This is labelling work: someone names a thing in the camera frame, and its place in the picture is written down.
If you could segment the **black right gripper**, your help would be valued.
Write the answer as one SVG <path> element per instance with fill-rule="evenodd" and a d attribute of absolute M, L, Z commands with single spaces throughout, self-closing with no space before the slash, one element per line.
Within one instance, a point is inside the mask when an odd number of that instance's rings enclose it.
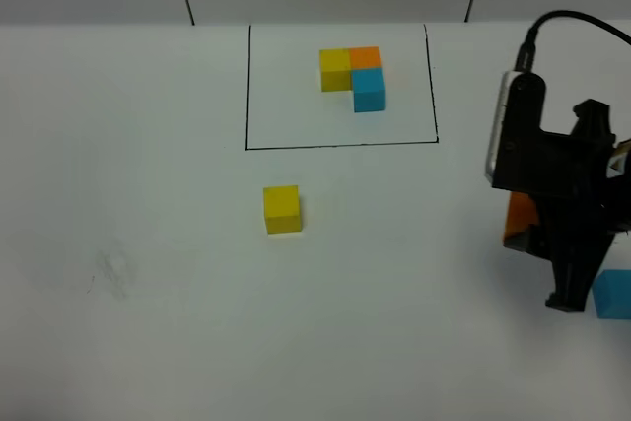
<path fill-rule="evenodd" d="M 573 108 L 568 134 L 543 132 L 539 216 L 550 248 L 554 291 L 548 308 L 583 312 L 614 236 L 630 231 L 630 141 L 610 127 L 610 106 L 586 100 Z M 541 228 L 503 237 L 505 248 L 542 256 Z"/>

